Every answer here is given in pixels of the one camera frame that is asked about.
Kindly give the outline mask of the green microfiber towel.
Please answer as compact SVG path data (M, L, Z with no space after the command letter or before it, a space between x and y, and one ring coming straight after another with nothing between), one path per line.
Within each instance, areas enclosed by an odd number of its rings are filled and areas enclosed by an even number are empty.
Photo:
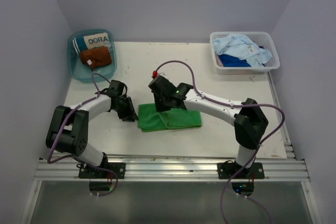
M181 130L201 126L202 118L198 111L171 109L157 112L154 103L139 105L138 128L142 132Z

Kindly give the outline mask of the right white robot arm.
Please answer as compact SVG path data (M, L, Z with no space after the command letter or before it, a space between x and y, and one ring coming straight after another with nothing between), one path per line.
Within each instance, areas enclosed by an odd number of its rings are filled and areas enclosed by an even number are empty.
M255 100L248 98L235 104L230 100L200 92L187 83L175 86L161 75L149 83L149 88L154 95L158 112L170 109L193 110L233 126L235 139L239 144L234 172L240 178L246 178L252 173L255 151L268 126L268 120Z

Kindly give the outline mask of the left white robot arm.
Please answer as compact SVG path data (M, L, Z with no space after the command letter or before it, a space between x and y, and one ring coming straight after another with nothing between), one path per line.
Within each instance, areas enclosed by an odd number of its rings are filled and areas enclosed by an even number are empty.
M46 137L50 149L47 163L53 164L71 157L90 167L97 178L104 178L109 172L106 154L88 141L89 122L97 116L114 111L124 122L135 122L138 116L128 87L121 81L111 80L109 86L97 90L97 94L74 106L60 105L55 108Z

